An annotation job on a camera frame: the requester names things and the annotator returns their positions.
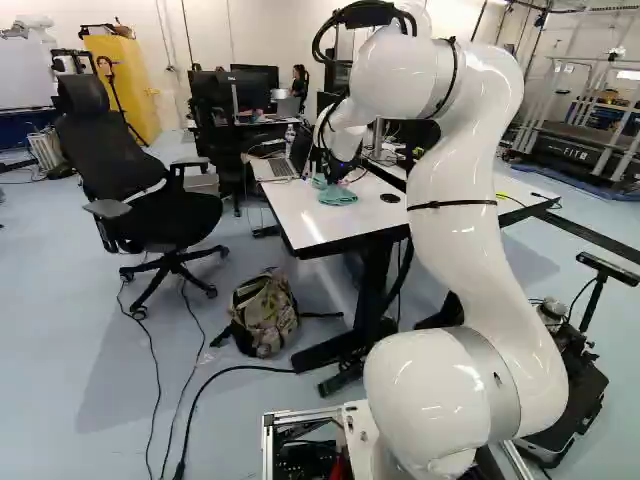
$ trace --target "computer monitor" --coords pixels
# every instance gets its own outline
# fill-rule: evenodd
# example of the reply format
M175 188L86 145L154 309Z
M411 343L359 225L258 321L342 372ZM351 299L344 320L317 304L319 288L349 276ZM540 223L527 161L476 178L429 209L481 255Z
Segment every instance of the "computer monitor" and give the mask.
M190 75L190 84L193 96L206 98L215 106L222 108L233 107L233 86L235 86L238 111L264 110L271 100L265 73L194 71Z
M278 67L273 65L247 65L244 63L232 63L232 72L254 72L254 73L266 73L269 82L269 90L280 87L280 72Z

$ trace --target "yellow board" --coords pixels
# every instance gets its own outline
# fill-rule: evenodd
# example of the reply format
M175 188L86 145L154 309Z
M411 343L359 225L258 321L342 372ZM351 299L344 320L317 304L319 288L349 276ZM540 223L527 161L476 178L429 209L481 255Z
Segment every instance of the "yellow board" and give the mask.
M86 35L83 40L96 61L98 76L109 94L111 110L118 110L118 106L105 77L105 70L98 64L100 56L112 62L114 86L127 122L151 144L160 134L160 121L154 103L154 95L158 91L149 84L138 42L119 35Z

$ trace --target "desk leg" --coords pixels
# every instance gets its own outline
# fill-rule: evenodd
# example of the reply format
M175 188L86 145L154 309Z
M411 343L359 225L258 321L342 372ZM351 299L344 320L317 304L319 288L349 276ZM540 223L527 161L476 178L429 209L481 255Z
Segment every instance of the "desk leg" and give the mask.
M251 230L253 238L275 237L280 235L280 225L271 225L270 227L255 228Z
M440 311L416 323L413 329L426 330L429 328L457 327L463 323L464 311L462 310L460 299L455 293L449 292Z
M381 321L384 312L380 311L392 248L393 242L381 240L364 252L365 269L353 330L292 355L291 364L296 373L315 370L341 360L359 360L377 340L395 333L395 324ZM361 362L354 362L335 377L320 384L320 393L323 397L328 396L361 375Z

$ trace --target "office chair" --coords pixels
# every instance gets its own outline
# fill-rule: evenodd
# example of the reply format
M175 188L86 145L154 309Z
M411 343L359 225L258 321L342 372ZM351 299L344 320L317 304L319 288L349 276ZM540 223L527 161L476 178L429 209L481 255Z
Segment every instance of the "office chair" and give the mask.
M91 201L83 208L93 214L105 250L163 254L120 268L120 277L127 283L136 273L157 270L131 304L133 318L146 318L144 302L169 273L182 276L214 298L215 286L194 277L184 266L216 252L222 258L229 253L222 245L186 251L207 237L222 215L219 198L183 188L185 169L197 166L204 173L208 161L177 161L167 170L134 141L120 113L109 111L107 92L95 75L60 76L58 95L64 112L55 125L60 146L82 177L82 188Z
M218 108L218 113L227 121L226 127L216 127L214 104L206 98L193 97L189 101L196 132L198 154L206 156L216 167L220 180L221 195L230 194L233 200L233 213L240 212L240 196L243 194L246 177L242 163L241 148L243 134L235 125L233 113L228 109Z

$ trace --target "floor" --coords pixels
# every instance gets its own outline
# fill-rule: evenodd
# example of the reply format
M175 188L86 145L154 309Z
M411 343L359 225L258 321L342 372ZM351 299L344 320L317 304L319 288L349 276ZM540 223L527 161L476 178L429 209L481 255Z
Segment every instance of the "floor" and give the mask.
M169 162L194 155L183 132L165 133L151 148ZM513 172L552 190L564 199L563 216L640 249L640 205L604 201L553 180ZM24 171L0 176L0 182L28 179ZM68 178L30 185L0 185L0 477L13 480L147 478L144 447L156 395L148 341L141 329L123 316L116 303L120 288L117 268L141 258L107 254L91 217L80 207L85 199L77 180ZM219 262L192 264L193 271L218 286L220 295L208 300L188 288L195 313L210 340L228 322L226 308L233 287L267 266L280 266L289 275L304 309L342 310L350 318L357 292L341 257L296 261L279 238L254 240L249 222L269 224L268 209L251 206L242 218L227 208L220 224L203 245L230 247ZM587 250L640 273L629 264L585 241L530 219L509 227L504 244L512 267L531 297L554 295L570 302L592 271L575 261ZM389 278L393 280L395 268ZM125 287L130 303L148 281L139 275ZM199 332L179 296L177 279L165 282L148 302L146 322L160 362L163 400L151 448L154 478L166 447L180 388L192 367ZM402 294L405 328L440 305L444 290L415 262ZM599 367L609 376L605 408L589 434L564 463L551 472L555 479L637 478L636 458L628 447L638 445L640 416L636 415L640 374L633 351L640 335L640 295L615 281L604 291L590 335L602 358ZM340 320L305 322L295 349L345 330ZM292 350L260 364L288 367ZM199 384L221 368L258 363L228 346L206 348L188 401ZM364 396L361 384L329 400L314 385L332 375L327 367L304 376L236 372L216 380L203 394L196 413L189 449L187 477L242 480L260 478L260 415L269 410L309 409L340 404ZM180 415L175 465L186 408ZM173 476L173 468L165 478Z

